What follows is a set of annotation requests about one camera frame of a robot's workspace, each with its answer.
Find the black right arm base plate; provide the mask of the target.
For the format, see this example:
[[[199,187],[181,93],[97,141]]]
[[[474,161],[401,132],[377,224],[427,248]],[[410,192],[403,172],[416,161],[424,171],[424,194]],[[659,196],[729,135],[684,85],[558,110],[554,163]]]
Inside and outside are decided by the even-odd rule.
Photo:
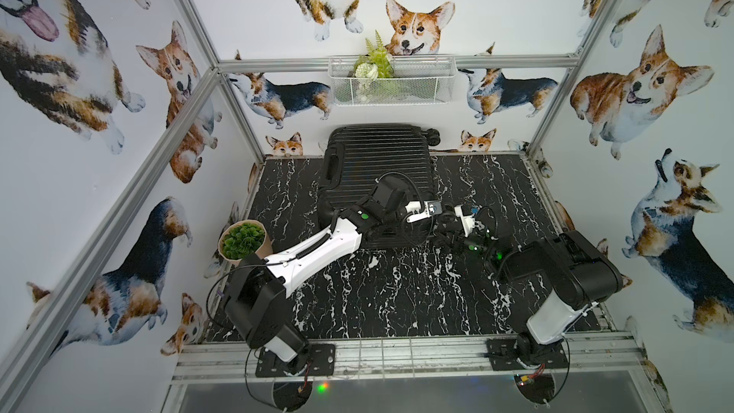
[[[548,345],[537,343],[530,334],[486,341],[487,359],[494,371],[535,371],[541,365],[547,369],[570,366],[561,341]]]

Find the black hard-shell suitcase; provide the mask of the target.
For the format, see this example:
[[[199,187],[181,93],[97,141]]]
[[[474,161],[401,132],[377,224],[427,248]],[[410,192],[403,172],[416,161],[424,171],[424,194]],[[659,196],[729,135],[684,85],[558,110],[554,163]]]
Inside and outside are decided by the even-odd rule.
[[[368,196],[383,174],[405,174],[426,200],[436,200],[436,182],[428,147],[439,139],[436,130],[410,124],[343,126],[329,137],[317,190],[319,229],[334,230],[344,210],[356,214],[361,199]],[[387,250],[412,247],[368,247]]]

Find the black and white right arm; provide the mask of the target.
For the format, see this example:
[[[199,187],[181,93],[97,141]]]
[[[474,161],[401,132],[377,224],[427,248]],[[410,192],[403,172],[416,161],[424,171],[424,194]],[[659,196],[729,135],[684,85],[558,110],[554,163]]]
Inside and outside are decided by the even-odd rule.
[[[488,206],[427,205],[436,218],[434,240],[478,259],[498,282],[512,284],[543,275],[550,292],[518,333],[513,357],[539,365],[560,346],[575,321],[627,285],[628,278],[578,231],[564,231],[525,245],[514,242],[512,228]]]

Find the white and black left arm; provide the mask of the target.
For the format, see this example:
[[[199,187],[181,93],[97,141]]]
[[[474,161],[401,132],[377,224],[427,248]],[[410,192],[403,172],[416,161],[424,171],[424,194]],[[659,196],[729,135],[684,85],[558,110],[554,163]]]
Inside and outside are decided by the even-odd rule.
[[[287,373],[303,372],[313,362],[313,351],[292,324],[291,294],[336,260],[359,250],[364,240],[432,220],[442,211],[442,203],[422,198],[407,175],[383,174],[367,196],[337,210],[319,233],[278,254],[241,259],[224,277],[221,302],[229,322],[217,325],[238,332],[252,350],[266,349]]]

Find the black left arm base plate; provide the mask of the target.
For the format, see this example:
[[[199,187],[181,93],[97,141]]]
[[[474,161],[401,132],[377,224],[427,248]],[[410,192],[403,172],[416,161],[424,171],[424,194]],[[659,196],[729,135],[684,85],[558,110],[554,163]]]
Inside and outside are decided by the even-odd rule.
[[[257,378],[332,376],[335,372],[336,346],[331,343],[310,344],[291,361],[283,361],[275,352],[265,349],[258,357]]]

